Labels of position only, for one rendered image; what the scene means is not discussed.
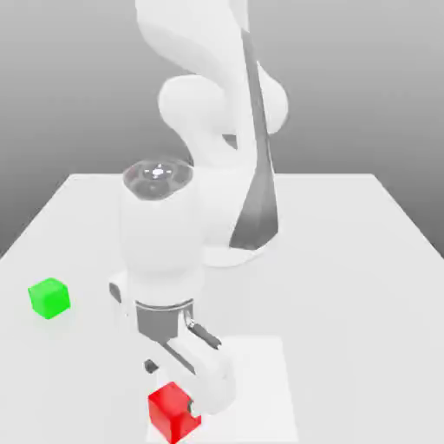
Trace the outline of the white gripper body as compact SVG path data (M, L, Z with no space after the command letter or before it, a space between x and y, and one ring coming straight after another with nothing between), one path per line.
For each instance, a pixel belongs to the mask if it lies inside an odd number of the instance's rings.
M224 348L211 347L189 331L156 346L159 366L202 414L216 415L236 397L233 362Z

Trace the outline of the small red cube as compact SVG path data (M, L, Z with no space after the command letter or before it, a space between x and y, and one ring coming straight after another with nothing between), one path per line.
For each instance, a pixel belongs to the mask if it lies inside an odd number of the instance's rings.
M147 397L149 419L168 444L177 444L197 429L201 416L188 410L191 397L175 382L169 382Z

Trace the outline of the small green cube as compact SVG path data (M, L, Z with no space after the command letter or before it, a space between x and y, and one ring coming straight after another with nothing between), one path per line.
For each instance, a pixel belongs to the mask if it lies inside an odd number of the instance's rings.
M49 277L28 288L32 309L45 319L51 319L71 307L68 287Z

